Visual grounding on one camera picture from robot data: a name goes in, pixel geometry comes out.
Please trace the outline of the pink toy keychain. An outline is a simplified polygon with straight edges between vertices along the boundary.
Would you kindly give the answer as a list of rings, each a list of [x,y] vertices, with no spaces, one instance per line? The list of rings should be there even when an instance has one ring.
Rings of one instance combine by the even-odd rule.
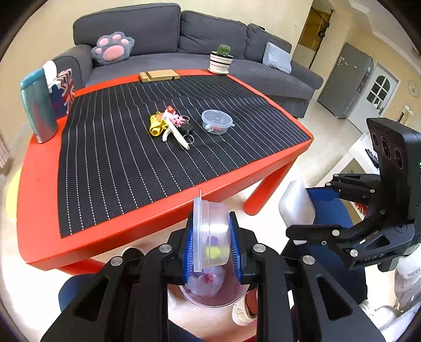
[[[163,119],[169,120],[177,128],[180,128],[186,122],[186,119],[182,115],[177,114],[176,109],[170,105],[166,107]]]

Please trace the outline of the person's leg jeans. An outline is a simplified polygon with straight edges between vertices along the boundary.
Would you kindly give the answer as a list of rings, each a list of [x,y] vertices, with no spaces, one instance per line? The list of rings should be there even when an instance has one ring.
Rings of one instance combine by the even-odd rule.
[[[58,292],[58,304],[63,311],[95,274],[80,274],[69,278]]]
[[[337,230],[342,234],[353,226],[348,210],[333,189],[314,187],[308,188],[307,193],[315,209],[312,227],[325,229],[326,244],[323,245],[319,240],[317,243],[296,245],[290,240],[281,255],[292,259],[299,259],[307,254],[313,256],[356,303],[361,304],[368,298],[365,270],[361,267],[348,269],[336,251],[330,248],[331,242],[338,239],[333,231]]]

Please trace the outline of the right foot slipper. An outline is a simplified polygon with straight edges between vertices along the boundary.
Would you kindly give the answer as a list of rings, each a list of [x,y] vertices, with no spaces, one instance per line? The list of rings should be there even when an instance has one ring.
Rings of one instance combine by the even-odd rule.
[[[258,315],[258,292],[257,289],[247,292],[239,300],[232,310],[233,322],[239,326],[251,325]]]

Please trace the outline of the person's right leg jeans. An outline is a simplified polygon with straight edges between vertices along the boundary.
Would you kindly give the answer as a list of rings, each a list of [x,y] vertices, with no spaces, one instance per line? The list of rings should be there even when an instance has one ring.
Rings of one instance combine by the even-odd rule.
[[[299,259],[307,254],[313,256],[356,303],[361,304],[368,298],[365,270],[361,267],[348,269],[336,251],[330,248],[331,242],[338,239],[333,231],[337,230],[342,234],[353,226],[348,210],[333,189],[314,187],[308,188],[307,193],[315,209],[312,227],[325,229],[326,244],[323,245],[319,240],[317,243],[296,245],[290,240],[281,255],[292,259]]]

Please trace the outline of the dark grey sofa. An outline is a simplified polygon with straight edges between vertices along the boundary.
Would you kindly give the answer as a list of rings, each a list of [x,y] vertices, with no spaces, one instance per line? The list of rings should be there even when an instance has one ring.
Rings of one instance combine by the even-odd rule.
[[[134,40],[130,55],[115,63],[93,56],[97,44],[117,33]],[[291,57],[291,44],[254,23],[184,11],[178,4],[155,3],[107,8],[73,23],[74,46],[53,59],[58,71],[71,69],[76,89],[154,70],[205,70],[221,44],[230,46],[228,72],[302,118],[323,78],[288,60],[268,60],[272,44]]]

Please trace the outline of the potted cactus striped pot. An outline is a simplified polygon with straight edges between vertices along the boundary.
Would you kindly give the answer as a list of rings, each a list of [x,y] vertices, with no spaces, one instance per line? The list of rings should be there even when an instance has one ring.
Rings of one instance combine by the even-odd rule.
[[[208,70],[216,75],[228,75],[229,67],[233,61],[230,55],[230,46],[221,44],[216,51],[210,53]]]

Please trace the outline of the cat paw cushion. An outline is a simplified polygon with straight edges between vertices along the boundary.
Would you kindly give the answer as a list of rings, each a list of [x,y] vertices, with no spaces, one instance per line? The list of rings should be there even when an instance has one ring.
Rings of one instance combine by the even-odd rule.
[[[91,49],[91,57],[99,65],[109,65],[128,59],[135,40],[121,31],[101,36]]]

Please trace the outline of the wooden phone stand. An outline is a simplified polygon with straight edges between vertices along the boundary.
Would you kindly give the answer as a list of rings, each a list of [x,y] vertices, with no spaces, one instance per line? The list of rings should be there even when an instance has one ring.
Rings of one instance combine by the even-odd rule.
[[[181,76],[174,70],[159,70],[140,72],[139,79],[142,83],[150,83],[157,81],[177,80]]]

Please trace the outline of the clear lidded plastic container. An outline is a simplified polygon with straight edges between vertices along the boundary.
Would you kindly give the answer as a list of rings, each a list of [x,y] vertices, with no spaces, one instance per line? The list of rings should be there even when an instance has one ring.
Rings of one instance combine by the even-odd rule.
[[[193,199],[193,271],[227,264],[230,257],[228,208],[222,203]]]

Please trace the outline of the teal tumbler bottle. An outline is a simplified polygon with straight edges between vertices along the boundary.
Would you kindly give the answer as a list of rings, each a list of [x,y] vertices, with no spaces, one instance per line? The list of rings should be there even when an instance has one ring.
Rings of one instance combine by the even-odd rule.
[[[20,82],[23,107],[38,143],[42,144],[55,136],[58,125],[43,68],[25,76]]]

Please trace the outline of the black striped table mat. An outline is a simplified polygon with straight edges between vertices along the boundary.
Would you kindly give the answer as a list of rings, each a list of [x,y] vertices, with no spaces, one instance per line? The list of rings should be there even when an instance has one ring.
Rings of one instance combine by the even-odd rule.
[[[79,96],[61,135],[62,237],[304,143],[308,133],[227,76]]]

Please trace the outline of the light blue cushion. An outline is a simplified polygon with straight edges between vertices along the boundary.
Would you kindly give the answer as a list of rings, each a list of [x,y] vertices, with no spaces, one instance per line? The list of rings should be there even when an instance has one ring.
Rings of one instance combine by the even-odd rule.
[[[263,54],[263,65],[291,74],[292,56],[271,42],[267,42]]]

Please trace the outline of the union jack tissue box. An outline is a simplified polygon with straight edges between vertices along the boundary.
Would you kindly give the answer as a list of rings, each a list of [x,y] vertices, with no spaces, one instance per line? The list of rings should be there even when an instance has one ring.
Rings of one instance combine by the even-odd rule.
[[[43,65],[49,96],[56,119],[67,116],[75,98],[73,73],[70,68],[58,72],[56,64],[50,60]]]

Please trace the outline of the translucent pink trash bin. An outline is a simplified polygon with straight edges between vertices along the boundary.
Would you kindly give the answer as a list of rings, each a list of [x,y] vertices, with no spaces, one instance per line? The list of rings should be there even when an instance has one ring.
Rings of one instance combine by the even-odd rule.
[[[241,285],[231,264],[226,264],[193,273],[188,282],[179,288],[185,299],[196,306],[222,309],[242,299],[249,285]]]

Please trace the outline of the person's left leg jeans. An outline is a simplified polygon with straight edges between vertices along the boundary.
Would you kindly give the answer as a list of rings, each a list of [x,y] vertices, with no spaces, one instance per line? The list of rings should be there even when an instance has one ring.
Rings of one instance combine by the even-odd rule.
[[[95,274],[80,274],[69,278],[58,292],[58,304],[63,311]]]

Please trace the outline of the white panel door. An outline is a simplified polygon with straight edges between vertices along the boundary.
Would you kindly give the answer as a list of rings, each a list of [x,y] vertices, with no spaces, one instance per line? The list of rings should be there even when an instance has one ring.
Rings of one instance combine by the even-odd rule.
[[[399,80],[377,63],[348,120],[361,133],[368,134],[367,119],[382,115],[398,84]]]

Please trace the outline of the grey refrigerator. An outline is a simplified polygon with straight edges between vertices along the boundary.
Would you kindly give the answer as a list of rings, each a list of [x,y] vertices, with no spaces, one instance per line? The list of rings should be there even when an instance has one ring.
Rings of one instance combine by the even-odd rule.
[[[336,118],[346,119],[370,78],[373,66],[369,55],[345,43],[318,97],[319,104]]]

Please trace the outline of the red coffee table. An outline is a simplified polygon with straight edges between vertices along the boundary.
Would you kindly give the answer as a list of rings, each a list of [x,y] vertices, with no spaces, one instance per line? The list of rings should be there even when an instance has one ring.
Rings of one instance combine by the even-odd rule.
[[[204,70],[174,81],[124,76],[80,89],[46,143],[31,139],[17,199],[22,259],[96,270],[95,255],[184,220],[193,198],[252,184],[257,214],[313,135],[250,85]]]

